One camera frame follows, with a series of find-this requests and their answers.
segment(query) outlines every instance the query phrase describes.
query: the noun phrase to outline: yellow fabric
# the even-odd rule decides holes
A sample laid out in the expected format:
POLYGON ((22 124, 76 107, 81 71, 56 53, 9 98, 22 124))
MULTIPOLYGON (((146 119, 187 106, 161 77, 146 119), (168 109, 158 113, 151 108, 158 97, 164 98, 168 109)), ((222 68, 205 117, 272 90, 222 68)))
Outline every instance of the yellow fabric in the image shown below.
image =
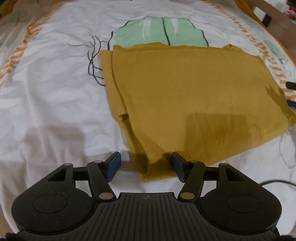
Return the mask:
POLYGON ((258 56, 226 48, 114 46, 100 53, 107 96, 144 180, 174 176, 174 151, 206 165, 259 146, 296 122, 258 56))

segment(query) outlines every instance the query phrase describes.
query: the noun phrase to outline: printed pattern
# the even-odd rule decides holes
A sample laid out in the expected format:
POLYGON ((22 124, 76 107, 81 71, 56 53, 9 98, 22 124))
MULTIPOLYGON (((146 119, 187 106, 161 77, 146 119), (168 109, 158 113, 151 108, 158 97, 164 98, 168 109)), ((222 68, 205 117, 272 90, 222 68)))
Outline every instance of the printed pattern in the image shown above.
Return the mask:
POLYGON ((8 60, 5 62, 5 64, 0 68, 0 86, 4 83, 5 77, 8 74, 12 74, 14 69, 19 64, 21 57, 24 54, 25 49, 28 46, 28 43, 31 39, 34 39, 37 34, 42 29, 42 25, 46 23, 51 15, 57 11, 62 5, 62 2, 58 0, 52 1, 52 7, 43 15, 39 20, 37 20, 35 23, 29 24, 26 28, 26 33, 23 41, 19 44, 19 46, 13 51, 11 56, 8 58, 8 60))
POLYGON ((123 27, 113 31, 112 37, 114 44, 121 47, 155 42, 171 46, 208 47, 203 31, 185 18, 146 16, 128 21, 123 27))
POLYGON ((268 52, 268 49, 264 46, 264 44, 260 42, 258 39, 254 38, 250 33, 248 33, 248 31, 243 27, 243 25, 241 25, 239 21, 237 21, 237 19, 230 17, 220 6, 210 2, 209 0, 202 0, 202 1, 208 3, 210 6, 217 9, 219 12, 228 16, 234 21, 234 23, 239 27, 239 29, 249 38, 249 40, 258 49, 260 53, 259 55, 261 56, 261 58, 263 60, 267 59, 267 61, 270 63, 269 67, 277 77, 276 82, 279 84, 279 86, 285 93, 286 98, 288 100, 296 101, 296 92, 286 88, 287 77, 283 73, 282 69, 278 67, 278 63, 276 62, 276 60, 270 56, 270 53, 268 52))

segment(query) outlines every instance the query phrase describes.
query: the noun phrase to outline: green shape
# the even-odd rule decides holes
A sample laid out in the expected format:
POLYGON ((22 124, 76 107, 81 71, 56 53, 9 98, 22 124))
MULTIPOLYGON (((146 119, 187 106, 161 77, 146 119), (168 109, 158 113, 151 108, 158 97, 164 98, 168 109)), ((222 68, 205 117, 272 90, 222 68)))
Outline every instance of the green shape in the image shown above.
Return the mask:
POLYGON ((256 28, 257 26, 254 24, 254 22, 252 22, 253 19, 248 18, 246 16, 242 16, 240 15, 241 19, 247 24, 249 25, 251 28, 256 28))
POLYGON ((160 42, 172 46, 207 47, 202 30, 185 18, 156 18, 132 20, 113 31, 115 44, 130 47, 137 44, 160 42))
POLYGON ((161 42, 168 44, 161 18, 147 17, 129 21, 113 32, 114 40, 121 47, 161 42))
POLYGON ((8 23, 18 23, 27 15, 27 11, 18 11, 8 15, 8 23))
POLYGON ((268 41, 268 40, 264 40, 264 42, 266 43, 266 45, 270 48, 270 50, 278 57, 283 58, 283 53, 280 51, 280 49, 275 46, 272 42, 268 41))
POLYGON ((165 29, 172 46, 207 47, 202 30, 197 29, 185 18, 163 18, 165 29))

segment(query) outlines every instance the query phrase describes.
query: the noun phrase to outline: fabric fold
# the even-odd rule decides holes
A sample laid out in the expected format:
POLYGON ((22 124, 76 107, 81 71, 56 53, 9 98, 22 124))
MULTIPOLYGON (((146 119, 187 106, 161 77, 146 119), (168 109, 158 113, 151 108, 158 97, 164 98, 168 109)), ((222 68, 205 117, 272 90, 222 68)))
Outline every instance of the fabric fold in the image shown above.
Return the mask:
POLYGON ((174 151, 211 165, 296 122, 260 57, 236 46, 153 43, 100 56, 112 114, 144 180, 174 176, 174 151))

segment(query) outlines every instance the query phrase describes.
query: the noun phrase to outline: ribbed grip surface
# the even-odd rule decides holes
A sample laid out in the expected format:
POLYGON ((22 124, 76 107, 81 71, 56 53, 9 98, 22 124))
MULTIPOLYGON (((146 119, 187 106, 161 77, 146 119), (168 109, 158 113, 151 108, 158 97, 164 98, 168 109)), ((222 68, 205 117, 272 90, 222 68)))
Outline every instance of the ribbed grip surface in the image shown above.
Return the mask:
POLYGON ((27 241, 271 241, 272 231, 236 235, 209 224, 193 203, 176 200, 172 193, 122 193, 100 204, 80 227, 57 235, 19 233, 27 241))

